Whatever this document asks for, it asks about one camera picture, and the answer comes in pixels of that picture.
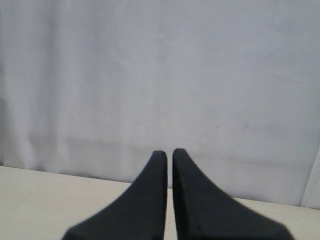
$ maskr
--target white fabric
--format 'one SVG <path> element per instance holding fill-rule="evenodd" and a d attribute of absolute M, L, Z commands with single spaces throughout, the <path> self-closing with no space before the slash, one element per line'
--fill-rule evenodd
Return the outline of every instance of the white fabric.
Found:
<path fill-rule="evenodd" d="M 235 197 L 320 208 L 320 1 L 0 4 L 5 165 L 132 181 L 183 147 Z"/>
<path fill-rule="evenodd" d="M 115 200 L 128 183 L 0 166 L 0 236 L 8 240 L 58 240 L 66 229 Z M 320 210 L 237 199 L 286 225 L 296 240 L 320 239 Z M 168 189 L 164 240 L 176 240 Z"/>

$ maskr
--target white surface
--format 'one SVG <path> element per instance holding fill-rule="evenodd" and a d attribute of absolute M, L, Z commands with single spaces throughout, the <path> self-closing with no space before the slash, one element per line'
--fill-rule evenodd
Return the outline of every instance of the white surface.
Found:
<path fill-rule="evenodd" d="M 0 5 L 5 165 L 131 181 L 182 147 L 235 197 L 320 208 L 320 1 Z"/>
<path fill-rule="evenodd" d="M 66 229 L 116 199 L 128 183 L 0 166 L 0 239 L 59 240 Z M 290 229 L 296 240 L 320 239 L 320 210 L 238 199 Z M 177 239 L 168 189 L 165 239 Z"/>

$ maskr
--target white backdrop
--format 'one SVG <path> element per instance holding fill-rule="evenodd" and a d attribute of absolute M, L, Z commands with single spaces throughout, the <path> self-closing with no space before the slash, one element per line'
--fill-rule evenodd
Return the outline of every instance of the white backdrop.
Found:
<path fill-rule="evenodd" d="M 132 181 L 180 147 L 235 197 L 320 208 L 320 1 L 0 4 L 6 166 Z"/>

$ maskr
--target white table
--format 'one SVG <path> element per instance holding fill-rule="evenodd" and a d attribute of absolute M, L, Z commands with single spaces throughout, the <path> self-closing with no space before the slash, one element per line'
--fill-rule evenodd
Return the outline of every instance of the white table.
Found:
<path fill-rule="evenodd" d="M 129 185 L 0 166 L 0 239 L 60 240 L 68 227 L 107 206 Z M 320 210 L 238 201 L 286 224 L 297 240 L 320 239 Z M 165 239 L 177 239 L 171 189 Z"/>

